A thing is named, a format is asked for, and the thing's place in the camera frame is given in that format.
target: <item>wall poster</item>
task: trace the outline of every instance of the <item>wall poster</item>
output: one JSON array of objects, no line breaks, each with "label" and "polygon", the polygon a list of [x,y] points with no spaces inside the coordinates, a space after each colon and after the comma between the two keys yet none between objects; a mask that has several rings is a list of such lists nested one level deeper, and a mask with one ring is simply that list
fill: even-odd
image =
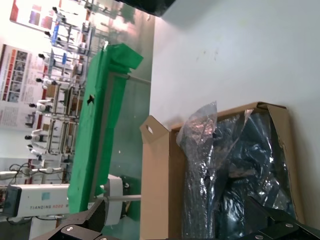
[{"label": "wall poster", "polygon": [[61,0],[13,0],[10,21],[42,31],[52,30],[56,20],[52,7],[61,7]]},{"label": "wall poster", "polygon": [[0,128],[31,130],[37,127],[35,108],[42,99],[44,63],[38,54],[3,44],[0,58]]}]

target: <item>open cardboard box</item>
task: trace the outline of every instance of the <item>open cardboard box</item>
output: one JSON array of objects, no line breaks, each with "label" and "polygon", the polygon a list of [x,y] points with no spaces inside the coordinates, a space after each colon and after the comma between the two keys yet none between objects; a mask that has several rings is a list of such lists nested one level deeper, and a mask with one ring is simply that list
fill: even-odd
[{"label": "open cardboard box", "polygon": [[[219,112],[218,121],[248,109],[254,109],[253,113],[269,111],[284,152],[295,214],[304,223],[288,110],[284,106],[254,102]],[[143,140],[140,240],[181,237],[186,164],[176,143],[181,126],[168,131],[149,116],[140,127]]]}]

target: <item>clear plastic wrap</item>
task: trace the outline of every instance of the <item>clear plastic wrap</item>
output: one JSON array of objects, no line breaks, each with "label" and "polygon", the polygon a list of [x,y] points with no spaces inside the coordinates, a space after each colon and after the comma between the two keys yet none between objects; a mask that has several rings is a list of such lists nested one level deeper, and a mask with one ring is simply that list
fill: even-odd
[{"label": "clear plastic wrap", "polygon": [[247,110],[217,123],[210,106],[192,115],[177,137],[188,163],[182,238],[244,236],[248,196],[295,216],[284,153],[269,113]]}]

